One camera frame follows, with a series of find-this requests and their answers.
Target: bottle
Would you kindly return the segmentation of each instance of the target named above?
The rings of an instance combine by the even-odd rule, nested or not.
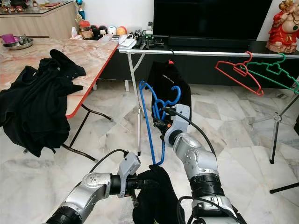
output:
[[[34,11],[38,11],[39,10],[38,4],[37,4],[37,2],[35,0],[33,0],[32,6],[33,6],[33,10]]]

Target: black cabinet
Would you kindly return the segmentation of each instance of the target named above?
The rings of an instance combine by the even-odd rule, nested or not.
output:
[[[165,46],[164,48],[155,48],[154,50],[168,50]],[[213,51],[213,52],[245,52],[249,50],[253,53],[266,53],[273,54],[268,49],[265,48],[264,42],[254,42],[249,46],[248,49],[199,49],[199,48],[184,48],[184,47],[175,47],[173,50],[192,50],[192,51]],[[132,54],[133,65],[136,65],[141,54]],[[226,75],[222,74],[215,69],[215,65],[218,61],[229,61],[232,63],[242,63],[245,60],[248,60],[248,57],[230,57],[230,56],[179,56],[179,55],[145,55],[143,61],[139,65],[138,69],[135,71],[135,79],[138,80],[147,80],[150,74],[150,69],[154,61],[166,62],[170,58],[174,59],[175,65],[179,70],[183,79],[190,84],[211,84],[211,85],[238,85],[236,82],[228,78]],[[254,57],[252,62],[266,62],[274,63],[277,62],[276,58],[258,58]],[[298,60],[297,59],[286,59],[281,63],[281,68],[285,69],[290,73],[294,78],[297,78],[298,73]],[[258,72],[262,75],[265,75],[271,79],[276,80],[286,86],[291,86],[294,83],[294,80],[288,78],[285,74],[275,75],[270,72],[265,71],[265,67],[252,65],[250,67],[253,71]],[[246,84],[247,86],[256,87],[256,83],[249,76],[242,77],[240,74],[233,71],[232,65],[222,64],[221,69],[227,72],[229,75],[239,80],[240,82]],[[253,76],[258,80],[260,85],[264,88],[282,88],[280,85],[277,85],[267,79],[259,77],[257,75]],[[102,72],[100,78],[109,78],[109,79],[120,79],[120,80],[131,80],[130,69],[128,65],[128,55],[125,53],[119,53],[116,51],[112,56],[110,62]]]

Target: orange ball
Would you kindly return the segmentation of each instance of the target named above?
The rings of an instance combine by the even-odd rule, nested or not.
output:
[[[127,29],[123,26],[118,27],[117,30],[116,30],[116,34],[117,35],[127,34]]]

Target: cord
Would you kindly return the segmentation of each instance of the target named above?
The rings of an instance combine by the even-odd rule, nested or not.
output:
[[[115,152],[123,152],[124,154],[124,157],[128,154],[127,151],[123,150],[123,149],[116,149],[116,150],[113,150],[112,152],[108,153],[107,155],[105,155],[100,161],[97,162],[97,164],[95,164],[93,166],[93,168],[89,171],[89,173],[92,173],[94,171],[94,169],[96,169],[96,167],[101,163],[103,162],[108,156],[110,156],[111,154],[115,153]]]
[[[184,199],[199,200],[199,201],[203,201],[203,202],[206,202],[206,203],[210,203],[210,204],[214,205],[215,207],[217,207],[223,213],[227,214],[228,217],[233,218],[235,221],[239,222],[240,224],[244,224],[238,218],[236,218],[231,211],[222,208],[221,206],[215,204],[214,202],[211,202],[209,200],[206,200],[206,199],[203,199],[203,198],[200,198],[200,197],[191,197],[191,196],[183,196],[183,197],[180,197],[180,199],[178,200],[178,203],[177,203],[177,218],[178,218],[178,223],[179,224],[185,224],[185,221],[182,218],[181,209],[180,209],[181,202]]]
[[[202,136],[204,136],[206,142],[208,143],[212,153],[216,156],[215,150],[212,146],[212,143],[210,142],[209,138],[206,136],[206,134],[203,132],[203,130],[201,130],[196,124],[194,124],[192,121],[190,121],[187,117],[185,117],[184,115],[176,112],[175,110],[171,109],[171,108],[167,108],[167,107],[163,107],[162,108],[163,111],[166,111],[167,113],[169,113],[171,116],[174,116],[175,114],[178,115],[179,117],[181,117],[182,119],[186,120],[189,122],[189,124],[191,124],[193,127],[195,127],[201,134]]]

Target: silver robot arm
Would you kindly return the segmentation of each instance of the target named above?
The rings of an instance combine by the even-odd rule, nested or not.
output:
[[[133,175],[139,167],[138,157],[134,153],[128,153],[120,163],[117,175],[85,175],[46,224],[82,224],[99,200],[108,198],[109,195],[124,197],[127,177]]]
[[[177,104],[173,109],[189,118],[188,106]],[[162,131],[162,138],[168,146],[173,147],[173,151],[184,165],[194,198],[192,213],[197,219],[195,223],[237,224],[233,218],[224,217],[225,214],[216,206],[195,199],[211,201],[237,217],[230,200],[225,197],[221,188],[216,156],[206,151],[195,138],[186,133],[188,125],[186,120],[175,115],[171,127]]]

